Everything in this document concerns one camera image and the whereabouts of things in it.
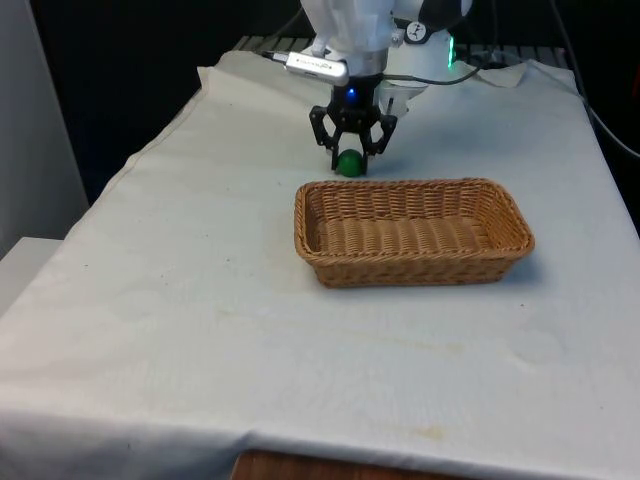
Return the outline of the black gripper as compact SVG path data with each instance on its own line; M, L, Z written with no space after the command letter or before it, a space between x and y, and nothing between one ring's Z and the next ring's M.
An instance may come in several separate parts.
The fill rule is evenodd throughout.
M359 173L366 174L369 158L382 154L396 129L396 116L382 116L377 99L377 89L382 82L381 74L350 77L346 85L333 86L327 107L314 106L309 119L317 144L331 154L331 169L338 169L339 142L342 133L357 133L362 148ZM330 134L324 124L328 118L333 122L334 133ZM381 136L374 140L372 128L378 124Z

